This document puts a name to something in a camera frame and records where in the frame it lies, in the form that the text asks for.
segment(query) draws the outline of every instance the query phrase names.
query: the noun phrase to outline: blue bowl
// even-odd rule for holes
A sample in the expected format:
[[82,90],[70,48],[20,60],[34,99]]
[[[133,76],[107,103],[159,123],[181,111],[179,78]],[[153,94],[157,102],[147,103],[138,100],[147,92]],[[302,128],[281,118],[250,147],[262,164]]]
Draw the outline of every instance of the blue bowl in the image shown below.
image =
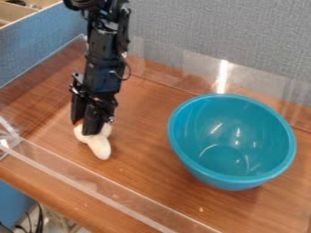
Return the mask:
[[186,101],[170,118],[170,143],[186,167],[226,190],[257,187],[290,167],[297,152],[291,127],[279,113],[238,95]]

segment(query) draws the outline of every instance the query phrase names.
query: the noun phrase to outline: white object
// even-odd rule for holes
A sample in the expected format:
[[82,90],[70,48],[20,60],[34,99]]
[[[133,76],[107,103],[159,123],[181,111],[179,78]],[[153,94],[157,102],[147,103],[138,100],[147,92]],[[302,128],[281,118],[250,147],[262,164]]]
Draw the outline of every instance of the white object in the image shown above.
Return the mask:
[[88,147],[94,153],[94,155],[105,160],[109,159],[113,153],[111,144],[109,141],[109,137],[113,133],[113,125],[106,123],[102,128],[102,132],[98,135],[83,135],[83,124],[75,127],[75,137],[76,139],[88,144]]

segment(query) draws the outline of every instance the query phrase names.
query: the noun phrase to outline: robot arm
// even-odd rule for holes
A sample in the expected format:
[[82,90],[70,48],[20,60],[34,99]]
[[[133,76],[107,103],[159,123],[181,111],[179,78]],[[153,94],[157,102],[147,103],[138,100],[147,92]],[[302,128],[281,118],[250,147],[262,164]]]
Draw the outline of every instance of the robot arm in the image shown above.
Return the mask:
[[129,51],[129,0],[63,0],[66,6],[87,13],[88,51],[84,75],[74,74],[72,122],[84,119],[83,135],[102,132],[105,123],[115,120]]

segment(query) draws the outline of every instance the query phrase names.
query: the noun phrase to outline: gray wall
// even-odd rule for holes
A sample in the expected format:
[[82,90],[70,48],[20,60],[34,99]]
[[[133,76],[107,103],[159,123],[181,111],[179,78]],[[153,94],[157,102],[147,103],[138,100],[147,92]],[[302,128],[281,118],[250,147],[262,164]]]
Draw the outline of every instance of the gray wall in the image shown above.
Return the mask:
[[0,86],[87,31],[86,20],[63,4],[0,30]]
[[[131,0],[131,4],[134,37],[311,80],[310,0]],[[145,55],[153,53],[161,59],[159,51],[145,45]]]

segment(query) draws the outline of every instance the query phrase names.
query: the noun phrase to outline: wooden surface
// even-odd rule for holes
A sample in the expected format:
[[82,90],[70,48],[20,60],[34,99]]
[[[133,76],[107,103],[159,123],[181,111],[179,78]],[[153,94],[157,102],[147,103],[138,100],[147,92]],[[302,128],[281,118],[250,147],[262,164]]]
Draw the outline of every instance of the wooden surface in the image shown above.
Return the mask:
[[[3,88],[0,115],[20,130],[20,134],[39,146],[223,232],[307,232],[311,218],[311,134],[295,129],[297,158],[289,171],[275,180],[239,192],[206,186],[187,172],[167,139],[170,114],[194,94],[141,76],[166,81],[170,86],[197,94],[213,90],[213,83],[209,79],[133,57],[137,76],[125,83],[118,95],[121,107],[111,137],[114,156],[109,161],[101,161],[86,145],[75,140],[68,117],[68,74],[75,68],[83,71],[83,52],[82,44],[70,46],[24,78]],[[305,108],[235,86],[230,88],[241,94],[258,96],[263,101],[273,101],[277,107]],[[154,232],[143,223],[14,157],[0,162],[0,176],[92,232]]]

